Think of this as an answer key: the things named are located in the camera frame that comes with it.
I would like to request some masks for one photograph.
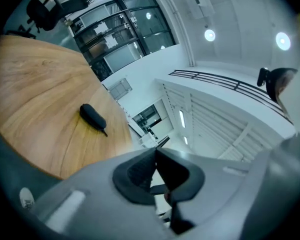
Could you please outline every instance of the shoelace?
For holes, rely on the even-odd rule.
[[[29,210],[33,206],[33,202],[31,200],[24,200],[25,206],[24,208]]]

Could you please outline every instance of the air conditioner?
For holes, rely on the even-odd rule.
[[[212,16],[215,10],[210,0],[185,0],[193,18],[202,19]]]

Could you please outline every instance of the black case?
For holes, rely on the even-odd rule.
[[[105,136],[108,135],[105,132],[107,127],[106,120],[98,114],[98,112],[89,104],[83,104],[80,107],[80,116],[93,128],[103,132]]]

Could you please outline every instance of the wood grain surface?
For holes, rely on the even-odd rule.
[[[105,118],[108,137],[80,117],[84,103]],[[0,133],[62,179],[133,148],[124,111],[81,53],[19,36],[0,37]]]

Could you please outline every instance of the round ceiling light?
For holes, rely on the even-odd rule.
[[[205,39],[207,39],[209,42],[212,42],[216,39],[216,33],[211,30],[211,29],[207,29],[205,32],[204,32],[204,37]]]
[[[291,46],[290,38],[286,33],[279,32],[275,36],[275,42],[281,50],[287,51]]]

